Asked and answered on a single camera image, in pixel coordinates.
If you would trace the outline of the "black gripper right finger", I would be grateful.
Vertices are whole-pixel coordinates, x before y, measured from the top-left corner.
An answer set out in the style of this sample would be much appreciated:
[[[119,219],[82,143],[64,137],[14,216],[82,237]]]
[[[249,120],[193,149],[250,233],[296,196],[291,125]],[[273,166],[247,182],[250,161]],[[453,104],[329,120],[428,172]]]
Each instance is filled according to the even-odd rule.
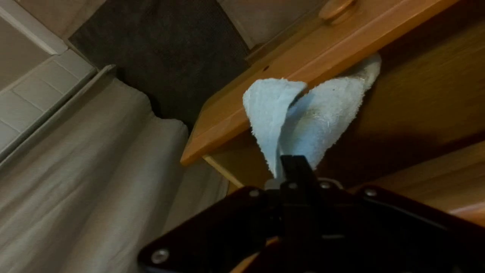
[[[296,158],[297,184],[311,192],[316,189],[316,176],[305,157]]]

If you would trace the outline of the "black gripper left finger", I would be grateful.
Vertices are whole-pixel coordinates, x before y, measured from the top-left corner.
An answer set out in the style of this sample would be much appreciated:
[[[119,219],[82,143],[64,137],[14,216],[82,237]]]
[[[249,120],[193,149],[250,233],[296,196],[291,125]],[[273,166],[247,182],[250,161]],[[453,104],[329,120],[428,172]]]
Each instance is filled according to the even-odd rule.
[[[285,155],[281,158],[282,161],[282,169],[284,169],[284,184],[282,184],[282,190],[297,190],[297,164],[296,164],[296,158]]]

